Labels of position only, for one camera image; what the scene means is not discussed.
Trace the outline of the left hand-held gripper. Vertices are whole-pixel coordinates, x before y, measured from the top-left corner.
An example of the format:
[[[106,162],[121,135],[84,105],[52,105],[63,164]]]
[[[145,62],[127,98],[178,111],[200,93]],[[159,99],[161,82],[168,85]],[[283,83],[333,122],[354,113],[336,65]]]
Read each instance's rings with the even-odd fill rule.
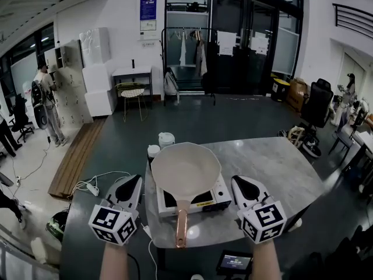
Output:
[[[99,240],[118,246],[127,244],[137,230],[137,207],[142,187],[143,178],[140,174],[120,178],[105,196],[114,205],[94,206],[88,224]]]

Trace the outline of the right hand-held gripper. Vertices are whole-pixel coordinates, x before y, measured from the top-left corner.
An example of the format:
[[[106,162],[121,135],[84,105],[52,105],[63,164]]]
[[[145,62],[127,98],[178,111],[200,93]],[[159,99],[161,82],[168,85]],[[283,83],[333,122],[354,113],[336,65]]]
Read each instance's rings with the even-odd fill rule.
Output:
[[[231,189],[240,209],[237,215],[241,221],[241,229],[254,244],[282,234],[287,217],[281,202],[257,203],[269,196],[267,188],[261,182],[247,176],[233,176]]]

